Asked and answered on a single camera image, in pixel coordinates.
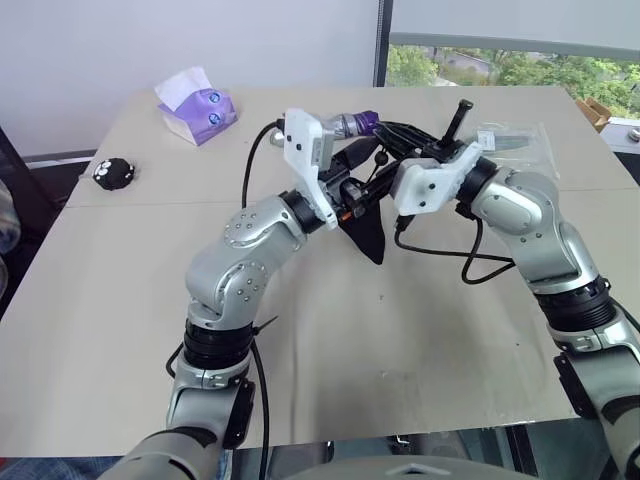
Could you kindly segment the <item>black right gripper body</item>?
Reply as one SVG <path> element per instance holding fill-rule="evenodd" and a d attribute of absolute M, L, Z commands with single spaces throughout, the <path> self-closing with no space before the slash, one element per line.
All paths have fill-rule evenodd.
<path fill-rule="evenodd" d="M 399 156 L 400 160 L 406 159 L 434 159 L 438 163 L 451 163 L 456 154 L 466 147 L 460 140 L 443 146 L 439 139 L 426 139 L 412 142 L 407 151 Z"/>

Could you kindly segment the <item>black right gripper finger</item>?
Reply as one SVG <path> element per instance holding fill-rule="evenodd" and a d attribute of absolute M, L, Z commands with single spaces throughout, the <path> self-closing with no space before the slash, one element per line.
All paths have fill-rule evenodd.
<path fill-rule="evenodd" d="M 424 148 L 430 143 L 430 136 L 406 138 L 388 135 L 383 140 L 384 148 L 391 156 L 422 156 Z"/>
<path fill-rule="evenodd" d="M 427 145 L 436 138 L 427 132 L 410 124 L 380 121 L 376 124 L 374 135 L 385 144 L 402 143 L 407 145 Z"/>

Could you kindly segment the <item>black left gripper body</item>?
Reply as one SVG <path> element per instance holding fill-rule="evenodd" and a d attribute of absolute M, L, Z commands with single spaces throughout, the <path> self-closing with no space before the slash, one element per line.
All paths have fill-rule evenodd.
<path fill-rule="evenodd" d="M 346 167 L 321 175 L 321 187 L 339 223 L 362 217 L 387 196 L 396 175 L 395 167 L 385 167 L 367 182 L 350 176 Z"/>

